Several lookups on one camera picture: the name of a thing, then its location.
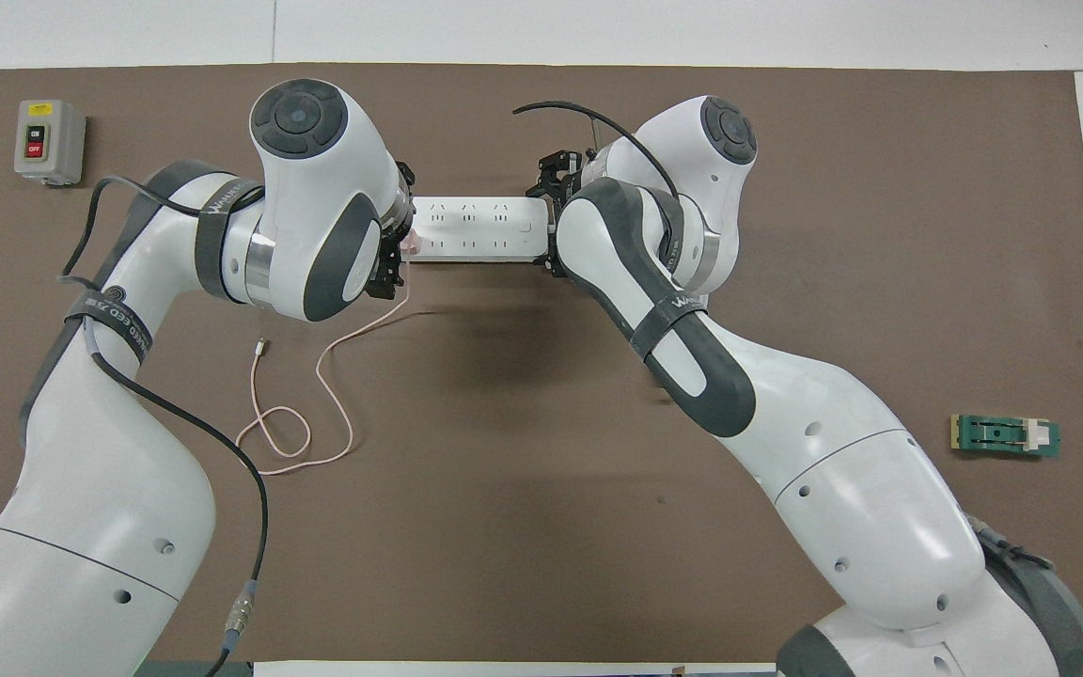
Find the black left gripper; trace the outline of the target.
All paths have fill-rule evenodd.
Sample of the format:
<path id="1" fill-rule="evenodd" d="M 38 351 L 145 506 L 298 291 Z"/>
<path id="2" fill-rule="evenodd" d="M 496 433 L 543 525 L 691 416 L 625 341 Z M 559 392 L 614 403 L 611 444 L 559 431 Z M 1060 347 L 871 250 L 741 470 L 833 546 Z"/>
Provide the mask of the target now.
<path id="1" fill-rule="evenodd" d="M 416 173 L 403 160 L 397 161 L 400 175 L 409 188 L 416 185 Z M 402 244 L 400 240 L 379 240 L 377 258 L 369 281 L 366 283 L 366 295 L 380 300 L 394 300 L 400 289 L 405 288 L 405 278 L 400 274 L 402 264 Z"/>

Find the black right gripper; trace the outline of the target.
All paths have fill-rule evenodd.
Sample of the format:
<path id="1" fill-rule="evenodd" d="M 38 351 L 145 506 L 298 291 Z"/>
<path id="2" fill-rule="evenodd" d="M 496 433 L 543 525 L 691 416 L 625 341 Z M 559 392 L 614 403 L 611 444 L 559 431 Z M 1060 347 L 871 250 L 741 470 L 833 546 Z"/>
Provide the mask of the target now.
<path id="1" fill-rule="evenodd" d="M 593 158 L 596 158 L 593 149 L 560 149 L 539 159 L 536 197 L 549 197 L 551 201 L 563 201 L 566 198 L 566 188 L 563 185 L 580 185 L 583 170 Z M 564 269 L 558 253 L 546 253 L 544 266 L 554 278 L 562 278 L 566 275 L 566 269 Z"/>

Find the white power strip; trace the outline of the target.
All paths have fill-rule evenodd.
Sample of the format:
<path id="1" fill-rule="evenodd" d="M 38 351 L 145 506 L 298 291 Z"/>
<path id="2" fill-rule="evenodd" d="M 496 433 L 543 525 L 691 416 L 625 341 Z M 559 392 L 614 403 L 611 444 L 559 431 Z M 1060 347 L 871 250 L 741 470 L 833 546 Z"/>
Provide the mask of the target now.
<path id="1" fill-rule="evenodd" d="M 414 197 L 418 262 L 524 262 L 547 252 L 550 212 L 534 197 Z"/>

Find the brown table mat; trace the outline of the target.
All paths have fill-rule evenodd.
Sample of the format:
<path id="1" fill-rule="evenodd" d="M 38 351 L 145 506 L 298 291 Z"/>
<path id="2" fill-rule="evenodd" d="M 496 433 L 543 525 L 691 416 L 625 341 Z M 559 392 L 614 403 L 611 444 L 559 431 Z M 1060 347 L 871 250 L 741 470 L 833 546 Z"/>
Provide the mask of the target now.
<path id="1" fill-rule="evenodd" d="M 250 107 L 296 77 L 356 97 L 422 196 L 520 196 L 544 155 L 590 145 L 584 117 L 520 104 L 626 127 L 701 94 L 738 104 L 758 160 L 712 316 L 854 373 L 960 506 L 1056 562 L 1083 606 L 1083 138 L 1064 71 L 0 71 L 0 511 L 89 196 L 13 172 L 19 102 L 86 112 L 87 181 L 183 158 L 255 177 Z M 328 361 L 353 453 L 268 481 L 238 658 L 769 663 L 840 604 L 573 283 L 527 264 L 414 264 L 410 283 L 394 322 Z M 1059 455 L 952 450 L 953 415 L 1048 419 Z"/>

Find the grey on-off switch box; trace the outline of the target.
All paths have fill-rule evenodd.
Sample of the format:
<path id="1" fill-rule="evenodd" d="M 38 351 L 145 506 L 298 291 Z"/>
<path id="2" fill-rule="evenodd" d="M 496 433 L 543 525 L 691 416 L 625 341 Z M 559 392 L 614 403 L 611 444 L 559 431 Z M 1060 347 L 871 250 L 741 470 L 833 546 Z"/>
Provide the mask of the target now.
<path id="1" fill-rule="evenodd" d="M 83 173 L 86 115 L 60 100 L 19 102 L 13 168 L 23 179 L 69 187 Z"/>

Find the green knife switch yellow base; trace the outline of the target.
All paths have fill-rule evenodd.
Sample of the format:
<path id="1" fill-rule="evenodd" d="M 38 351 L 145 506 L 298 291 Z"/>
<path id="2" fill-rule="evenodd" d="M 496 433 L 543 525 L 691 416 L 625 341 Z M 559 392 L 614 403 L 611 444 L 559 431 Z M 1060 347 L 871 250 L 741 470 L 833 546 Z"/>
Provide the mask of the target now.
<path id="1" fill-rule="evenodd" d="M 950 416 L 952 450 L 1054 458 L 1060 443 L 1059 425 L 1044 418 Z"/>

